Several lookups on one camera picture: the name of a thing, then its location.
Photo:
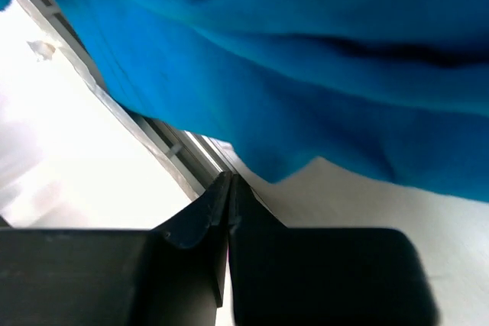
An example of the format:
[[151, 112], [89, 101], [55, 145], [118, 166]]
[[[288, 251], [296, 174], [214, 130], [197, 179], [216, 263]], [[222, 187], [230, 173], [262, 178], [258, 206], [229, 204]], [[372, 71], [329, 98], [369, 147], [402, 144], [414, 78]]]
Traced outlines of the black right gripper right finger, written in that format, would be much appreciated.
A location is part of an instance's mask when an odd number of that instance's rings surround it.
[[230, 234], [269, 234], [285, 231], [287, 227], [255, 197], [245, 179], [233, 175], [228, 202]]

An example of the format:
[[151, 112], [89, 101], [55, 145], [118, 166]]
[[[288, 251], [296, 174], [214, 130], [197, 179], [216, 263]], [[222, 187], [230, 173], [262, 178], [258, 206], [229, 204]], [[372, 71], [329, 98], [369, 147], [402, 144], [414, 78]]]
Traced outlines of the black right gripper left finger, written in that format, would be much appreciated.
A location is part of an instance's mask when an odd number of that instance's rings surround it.
[[203, 273], [217, 307], [222, 306], [224, 298], [231, 184], [230, 172], [218, 174], [200, 197], [153, 229], [184, 258], [178, 266], [180, 273], [185, 266]]

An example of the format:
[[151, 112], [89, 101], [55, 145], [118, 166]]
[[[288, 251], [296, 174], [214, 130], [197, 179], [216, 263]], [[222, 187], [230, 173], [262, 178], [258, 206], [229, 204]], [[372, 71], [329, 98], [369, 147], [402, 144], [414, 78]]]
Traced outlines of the blue t-shirt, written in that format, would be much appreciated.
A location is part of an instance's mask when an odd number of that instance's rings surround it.
[[488, 199], [488, 0], [55, 1], [114, 100], [268, 182], [323, 157]]

